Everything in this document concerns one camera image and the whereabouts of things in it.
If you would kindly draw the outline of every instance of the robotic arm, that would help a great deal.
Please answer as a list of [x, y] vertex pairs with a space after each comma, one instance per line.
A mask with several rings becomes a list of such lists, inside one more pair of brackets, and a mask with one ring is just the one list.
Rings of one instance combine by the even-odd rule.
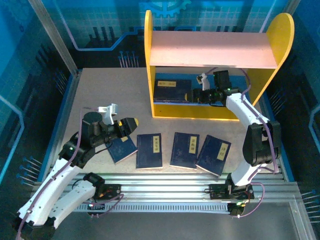
[[96, 147], [110, 143], [113, 139], [126, 137], [138, 126], [136, 118], [127, 117], [113, 121], [112, 116], [117, 114], [116, 104], [99, 107], [98, 111], [105, 113], [104, 118], [96, 111], [83, 116], [81, 134], [78, 137], [77, 133], [74, 134], [64, 144], [59, 159], [47, 178], [32, 198], [19, 209], [13, 227], [18, 231], [18, 235], [21, 231], [25, 240], [50, 239], [59, 224], [78, 205], [92, 197], [103, 199], [107, 195], [102, 177], [89, 173], [80, 184], [58, 200], [70, 181], [96, 154]]
[[[243, 160], [229, 174], [224, 185], [210, 184], [207, 193], [210, 193], [211, 199], [248, 199], [248, 192], [253, 193], [251, 180], [261, 169], [274, 173], [278, 171], [276, 159], [281, 156], [280, 124], [261, 115], [247, 100], [244, 92], [232, 87], [227, 70], [214, 73], [216, 88], [208, 87], [205, 74], [199, 75], [197, 81], [202, 85], [206, 83], [206, 86], [188, 92], [185, 96], [187, 101], [211, 106], [221, 102], [247, 129], [242, 148]], [[274, 170], [266, 167], [270, 163], [273, 163]]]

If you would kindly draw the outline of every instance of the table surface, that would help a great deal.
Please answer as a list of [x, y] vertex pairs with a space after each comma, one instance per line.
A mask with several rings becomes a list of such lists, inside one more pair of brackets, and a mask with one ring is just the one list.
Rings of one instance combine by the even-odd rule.
[[[205, 119], [152, 118], [146, 68], [84, 68], [76, 90], [72, 109], [62, 144], [78, 131], [80, 109], [118, 104], [118, 114], [113, 119], [137, 118], [138, 128], [130, 135], [137, 144], [138, 134], [161, 133], [162, 169], [137, 170], [136, 154], [114, 164], [108, 151], [95, 155], [83, 168], [84, 173], [205, 173], [170, 166], [175, 132], [199, 134], [199, 149], [206, 135], [212, 135], [231, 143], [223, 173], [233, 172], [243, 160], [242, 147], [246, 129], [239, 121]], [[96, 151], [105, 148], [97, 147]]]

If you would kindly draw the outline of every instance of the gear logo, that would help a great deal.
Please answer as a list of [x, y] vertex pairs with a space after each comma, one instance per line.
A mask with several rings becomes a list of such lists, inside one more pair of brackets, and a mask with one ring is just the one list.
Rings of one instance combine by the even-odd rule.
[[178, 0], [178, 1], [163, 1], [148, 0], [143, 3], [144, 10], [151, 10], [157, 17], [167, 18], [168, 16], [174, 17], [179, 14], [181, 9], [186, 10], [187, 4], [191, 4], [191, 0]]

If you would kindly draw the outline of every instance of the wooden shelf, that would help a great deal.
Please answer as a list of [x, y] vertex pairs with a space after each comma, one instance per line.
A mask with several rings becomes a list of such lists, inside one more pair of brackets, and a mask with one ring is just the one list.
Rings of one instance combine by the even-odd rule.
[[277, 15], [266, 33], [154, 31], [152, 13], [147, 10], [144, 52], [152, 116], [236, 120], [226, 107], [154, 104], [156, 67], [248, 69], [251, 79], [249, 96], [255, 105], [285, 62], [294, 35], [294, 20], [288, 13]]
[[153, 31], [151, 66], [275, 69], [267, 34]]

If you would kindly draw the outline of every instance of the blue book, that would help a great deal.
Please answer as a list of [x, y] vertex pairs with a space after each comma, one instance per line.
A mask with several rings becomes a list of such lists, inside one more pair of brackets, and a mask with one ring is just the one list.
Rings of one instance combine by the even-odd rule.
[[187, 103], [186, 93], [192, 89], [192, 81], [188, 79], [156, 79], [154, 83], [153, 101], [164, 103]]
[[170, 166], [197, 169], [199, 134], [174, 133]]
[[196, 166], [220, 177], [226, 163], [230, 146], [231, 143], [228, 141], [207, 135]]
[[136, 136], [136, 169], [162, 168], [161, 133]]
[[132, 154], [138, 151], [134, 142], [130, 136], [125, 136], [123, 138], [116, 138], [112, 141], [112, 145], [108, 148], [108, 151], [112, 157], [112, 160], [115, 164], [126, 159]]

